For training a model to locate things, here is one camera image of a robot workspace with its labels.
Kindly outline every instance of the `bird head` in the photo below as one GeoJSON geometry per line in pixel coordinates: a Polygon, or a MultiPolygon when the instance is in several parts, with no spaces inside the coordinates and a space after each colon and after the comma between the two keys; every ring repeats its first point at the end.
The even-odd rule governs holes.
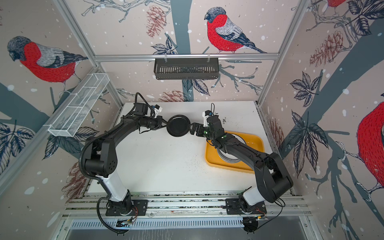
{"type": "Polygon", "coordinates": [[[21,61],[26,60],[24,54],[24,47],[30,42],[31,40],[29,38],[23,36],[14,37],[8,42],[7,48],[9,56],[12,58],[13,61],[17,59],[20,59],[21,61]]]}
{"type": "Polygon", "coordinates": [[[204,20],[207,20],[209,23],[212,23],[214,19],[219,15],[225,15],[226,12],[222,7],[214,7],[207,11],[207,14],[204,17],[204,20]]]}

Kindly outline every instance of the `orange plastic tray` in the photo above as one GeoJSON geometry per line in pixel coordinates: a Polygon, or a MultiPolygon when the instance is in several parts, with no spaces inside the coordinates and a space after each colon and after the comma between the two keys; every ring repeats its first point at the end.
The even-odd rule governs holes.
{"type": "MultiPolygon", "coordinates": [[[[258,136],[247,134],[247,133],[241,133],[241,132],[230,132],[230,131],[226,131],[226,132],[239,135],[240,137],[242,137],[242,139],[244,139],[244,141],[248,146],[250,146],[253,149],[256,149],[257,151],[264,152],[263,140],[258,136]]],[[[220,158],[215,147],[209,145],[208,143],[205,147],[205,160],[207,164],[211,167],[219,167],[227,170],[246,172],[246,173],[252,173],[252,174],[255,173],[244,162],[238,162],[238,163],[225,162],[223,159],[220,158]]]]}

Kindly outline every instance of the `black mounting plate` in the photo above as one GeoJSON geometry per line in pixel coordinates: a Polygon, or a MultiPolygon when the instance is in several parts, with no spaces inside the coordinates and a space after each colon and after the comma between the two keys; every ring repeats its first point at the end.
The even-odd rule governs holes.
{"type": "MultiPolygon", "coordinates": [[[[148,206],[148,200],[132,200],[133,202],[133,207],[137,207],[138,210],[138,216],[145,216],[145,212],[147,211],[147,206],[148,206]]],[[[115,209],[114,207],[107,208],[107,211],[105,212],[106,216],[114,216],[114,217],[122,217],[121,209],[115,209]]],[[[132,211],[125,216],[134,216],[136,215],[136,212],[132,209],[132,211]]]]}
{"type": "MultiPolygon", "coordinates": [[[[227,207],[227,215],[239,215],[239,214],[245,214],[240,209],[239,205],[239,199],[229,198],[225,200],[225,205],[227,207]]],[[[265,214],[266,208],[264,202],[259,202],[256,204],[255,210],[252,211],[252,213],[249,214],[265,214]]]]}

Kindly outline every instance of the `table surface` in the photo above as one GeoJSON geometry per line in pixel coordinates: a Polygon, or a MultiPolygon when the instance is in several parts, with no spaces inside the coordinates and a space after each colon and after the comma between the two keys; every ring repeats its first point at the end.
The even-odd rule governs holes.
{"type": "MultiPolygon", "coordinates": [[[[163,108],[160,115],[165,120],[182,114],[191,123],[203,123],[202,112],[211,109],[210,102],[157,104],[163,108]]],[[[272,153],[253,101],[214,104],[215,113],[222,120],[225,130],[257,135],[264,142],[265,152],[272,153]]],[[[126,103],[120,116],[127,114],[132,107],[133,103],[126,103]]],[[[147,194],[228,193],[256,185],[254,174],[208,166],[204,158],[205,145],[205,138],[189,133],[172,137],[166,128],[143,134],[135,131],[116,147],[116,171],[131,192],[147,194]]],[[[101,192],[104,192],[103,188],[93,180],[88,193],[101,192]]]]}

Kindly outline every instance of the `white wire basket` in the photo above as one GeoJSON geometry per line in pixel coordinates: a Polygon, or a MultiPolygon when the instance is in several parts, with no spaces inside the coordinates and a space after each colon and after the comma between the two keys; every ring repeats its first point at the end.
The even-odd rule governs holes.
{"type": "Polygon", "coordinates": [[[77,93],[74,93],[74,98],[48,131],[54,136],[73,137],[108,83],[107,74],[90,74],[87,82],[77,93]]]}

